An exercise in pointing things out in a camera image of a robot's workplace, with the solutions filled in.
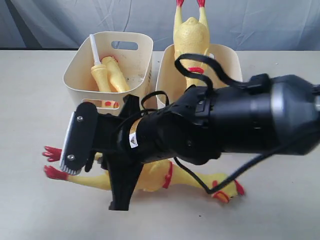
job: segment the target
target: basket handle hole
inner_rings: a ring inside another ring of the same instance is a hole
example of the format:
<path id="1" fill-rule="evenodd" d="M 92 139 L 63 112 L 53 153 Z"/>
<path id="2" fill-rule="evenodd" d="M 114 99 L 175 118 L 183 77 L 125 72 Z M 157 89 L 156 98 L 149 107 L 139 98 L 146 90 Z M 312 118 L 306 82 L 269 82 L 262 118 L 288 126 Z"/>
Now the basket handle hole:
<path id="1" fill-rule="evenodd" d="M 114 49 L 121 49 L 121 50 L 138 50 L 138 44 L 133 41 L 113 41 L 111 46 Z"/>
<path id="2" fill-rule="evenodd" d="M 113 109 L 117 110 L 119 108 L 119 102 L 114 100 L 98 100 L 98 99 L 88 99 L 85 98 L 82 100 L 82 102 L 89 102 L 94 104 L 97 108 L 102 109 Z"/>

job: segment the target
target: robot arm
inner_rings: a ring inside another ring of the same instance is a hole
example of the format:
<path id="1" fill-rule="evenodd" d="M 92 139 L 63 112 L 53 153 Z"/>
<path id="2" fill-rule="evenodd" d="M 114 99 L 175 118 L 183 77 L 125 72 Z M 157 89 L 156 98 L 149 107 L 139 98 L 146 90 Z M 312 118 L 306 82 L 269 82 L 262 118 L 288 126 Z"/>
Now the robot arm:
<path id="1" fill-rule="evenodd" d="M 214 89 L 205 75 L 186 70 L 180 60 L 209 65 L 227 87 Z M 89 102 L 72 114 L 60 159 L 62 171 L 72 175 L 90 171 L 95 153 L 108 169 L 113 201 L 111 210 L 128 210 L 143 164 L 174 158 L 212 194 L 253 165 L 273 154 L 305 155 L 320 141 L 318 86 L 295 75 L 253 76 L 249 82 L 229 78 L 214 59 L 183 54 L 175 61 L 186 77 L 206 86 L 189 87 L 162 109 L 140 110 L 139 98 L 127 95 L 119 116 L 99 114 Z M 261 154 L 225 181 L 209 189 L 177 159 L 203 165 L 223 152 Z"/>

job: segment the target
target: gray fabric backdrop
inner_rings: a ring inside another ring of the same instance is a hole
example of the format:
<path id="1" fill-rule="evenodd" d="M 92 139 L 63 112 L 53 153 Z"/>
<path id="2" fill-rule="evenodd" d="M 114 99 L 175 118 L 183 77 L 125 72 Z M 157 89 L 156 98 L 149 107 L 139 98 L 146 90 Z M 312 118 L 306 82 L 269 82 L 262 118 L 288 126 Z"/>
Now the gray fabric backdrop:
<path id="1" fill-rule="evenodd" d="M 211 42 L 235 50 L 320 50 L 320 0 L 206 0 Z M 0 48 L 78 48 L 91 33 L 173 43 L 176 0 L 0 0 Z M 185 0 L 183 20 L 198 17 Z"/>

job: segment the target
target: white straw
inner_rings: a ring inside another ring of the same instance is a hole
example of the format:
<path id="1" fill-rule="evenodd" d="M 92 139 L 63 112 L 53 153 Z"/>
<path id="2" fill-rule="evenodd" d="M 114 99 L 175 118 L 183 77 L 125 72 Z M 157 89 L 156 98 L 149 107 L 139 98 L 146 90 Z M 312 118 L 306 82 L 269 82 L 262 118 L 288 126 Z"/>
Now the white straw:
<path id="1" fill-rule="evenodd" d="M 92 54 L 93 54 L 93 59 L 94 59 L 94 65 L 99 65 L 99 64 L 101 64 L 101 62 L 99 59 L 95 36 L 93 34 L 90 34 L 89 37 L 90 37 L 90 42 L 91 42 L 91 49 L 92 49 Z"/>

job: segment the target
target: cream plastic basket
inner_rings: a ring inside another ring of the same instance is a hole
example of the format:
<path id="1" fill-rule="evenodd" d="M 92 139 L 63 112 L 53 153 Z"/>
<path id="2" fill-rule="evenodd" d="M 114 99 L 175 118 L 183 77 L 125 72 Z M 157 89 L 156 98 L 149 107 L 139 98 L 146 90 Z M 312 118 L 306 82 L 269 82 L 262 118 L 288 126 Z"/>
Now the cream plastic basket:
<path id="1" fill-rule="evenodd" d="M 126 95 L 131 94 L 142 99 L 149 91 L 154 42 L 147 35 L 133 32 L 104 31 L 94 34 L 94 37 L 99 58 L 114 56 L 131 90 L 126 92 L 98 91 L 98 86 L 91 75 L 94 59 L 89 37 L 82 43 L 71 60 L 64 73 L 63 82 L 76 106 L 82 102 L 92 102 L 97 106 L 99 113 L 110 113 L 117 116 L 123 107 L 123 98 Z M 134 43 L 137 49 L 113 47 L 119 43 L 119 46 L 121 44 L 124 46 L 128 42 Z M 101 108 L 102 101 L 117 102 L 118 108 Z"/>
<path id="2" fill-rule="evenodd" d="M 221 64 L 229 77 L 240 82 L 243 81 L 239 58 L 233 49 L 220 44 L 211 44 L 209 52 L 213 54 L 214 59 Z M 215 88 L 226 86 L 209 66 L 204 74 L 212 80 Z M 175 67 L 175 47 L 172 44 L 164 51 L 155 88 L 157 91 L 165 91 L 170 103 L 173 103 L 184 93 L 186 87 L 185 77 Z M 163 108 L 165 106 L 165 97 L 163 95 L 156 97 L 158 109 Z"/>

